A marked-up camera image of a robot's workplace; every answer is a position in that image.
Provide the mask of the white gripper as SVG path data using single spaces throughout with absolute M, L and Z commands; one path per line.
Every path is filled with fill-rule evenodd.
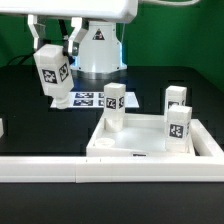
M 130 23 L 136 17 L 137 10 L 138 0 L 0 0 L 2 14 L 29 14 L 28 27 L 34 39 L 35 51 L 46 40 L 44 16 L 73 17 L 73 31 L 68 39 L 70 56 L 78 55 L 79 45 L 89 29 L 87 19 Z

